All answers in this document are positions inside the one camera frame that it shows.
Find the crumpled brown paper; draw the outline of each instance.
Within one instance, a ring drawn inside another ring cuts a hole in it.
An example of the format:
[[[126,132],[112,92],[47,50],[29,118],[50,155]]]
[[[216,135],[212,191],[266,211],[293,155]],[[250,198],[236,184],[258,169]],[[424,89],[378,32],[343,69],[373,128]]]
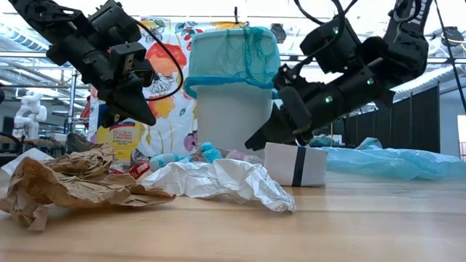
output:
[[[114,150],[104,144],[46,162],[26,157],[13,173],[7,195],[0,199],[0,210],[29,230],[43,231],[48,204],[142,207],[174,200],[175,196],[158,188],[138,185],[129,174],[108,175],[114,156]]]

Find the black stripe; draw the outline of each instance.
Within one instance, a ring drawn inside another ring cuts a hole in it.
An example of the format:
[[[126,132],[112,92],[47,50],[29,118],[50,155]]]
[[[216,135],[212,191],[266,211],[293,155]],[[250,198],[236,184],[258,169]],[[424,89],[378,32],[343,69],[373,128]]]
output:
[[[296,161],[294,163],[293,183],[291,186],[301,186],[303,180],[304,159],[306,158],[306,148],[298,147]]]

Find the wooden table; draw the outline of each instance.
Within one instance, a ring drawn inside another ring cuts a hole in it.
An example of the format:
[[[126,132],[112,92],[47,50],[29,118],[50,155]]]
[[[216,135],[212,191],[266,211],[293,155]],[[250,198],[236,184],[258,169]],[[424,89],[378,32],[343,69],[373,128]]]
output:
[[[0,261],[466,261],[466,181],[327,176],[325,188],[287,188],[295,213],[180,197],[56,210],[42,234],[2,213]]]

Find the white robot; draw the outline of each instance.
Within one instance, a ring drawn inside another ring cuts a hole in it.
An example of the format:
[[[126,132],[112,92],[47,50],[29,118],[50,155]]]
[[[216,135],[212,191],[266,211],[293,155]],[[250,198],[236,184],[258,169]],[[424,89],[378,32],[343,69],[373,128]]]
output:
[[[15,128],[13,136],[21,139],[26,136],[29,139],[39,138],[39,122],[47,119],[47,109],[41,106],[43,94],[27,91],[26,95],[21,98],[21,108],[15,116]],[[31,112],[28,117],[23,114]]]

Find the white cardboard box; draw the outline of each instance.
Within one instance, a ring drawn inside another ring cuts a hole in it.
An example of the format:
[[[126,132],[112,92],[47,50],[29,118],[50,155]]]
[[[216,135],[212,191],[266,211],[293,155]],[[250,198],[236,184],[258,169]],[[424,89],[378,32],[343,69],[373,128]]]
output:
[[[328,152],[267,143],[264,166],[281,186],[324,186]]]

